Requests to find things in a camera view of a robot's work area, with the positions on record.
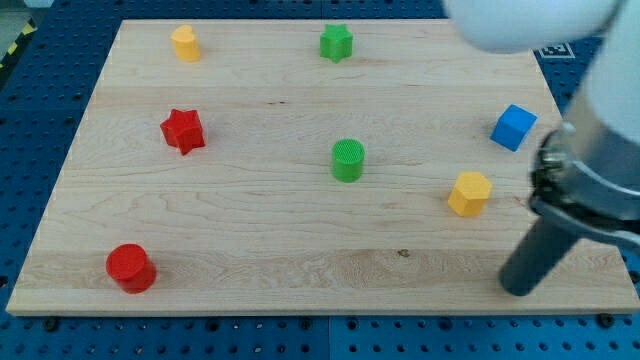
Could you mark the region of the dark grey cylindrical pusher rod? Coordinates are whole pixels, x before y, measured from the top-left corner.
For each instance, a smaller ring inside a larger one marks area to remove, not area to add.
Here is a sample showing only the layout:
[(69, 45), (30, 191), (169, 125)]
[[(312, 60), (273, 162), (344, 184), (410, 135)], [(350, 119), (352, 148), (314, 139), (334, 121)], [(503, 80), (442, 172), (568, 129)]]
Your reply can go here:
[(500, 269), (500, 284), (512, 295), (528, 295), (578, 241), (575, 231), (539, 217)]

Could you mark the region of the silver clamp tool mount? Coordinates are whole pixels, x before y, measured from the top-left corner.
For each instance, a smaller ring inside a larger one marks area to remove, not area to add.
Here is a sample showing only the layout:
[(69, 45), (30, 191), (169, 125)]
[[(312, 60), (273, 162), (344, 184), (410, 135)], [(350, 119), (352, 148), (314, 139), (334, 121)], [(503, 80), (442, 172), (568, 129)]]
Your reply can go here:
[(579, 238), (639, 248), (639, 138), (599, 115), (584, 89), (535, 157), (529, 206)]

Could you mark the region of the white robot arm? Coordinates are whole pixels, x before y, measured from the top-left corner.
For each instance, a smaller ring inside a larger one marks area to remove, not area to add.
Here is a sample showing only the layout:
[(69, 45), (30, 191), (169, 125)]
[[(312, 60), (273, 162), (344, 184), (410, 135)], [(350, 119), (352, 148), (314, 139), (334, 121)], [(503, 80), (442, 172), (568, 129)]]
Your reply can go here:
[(639, 4), (635, 0), (447, 0), (462, 37), (514, 53), (603, 33), (560, 126), (531, 172), (538, 218), (499, 272), (529, 294), (581, 239), (639, 250)]

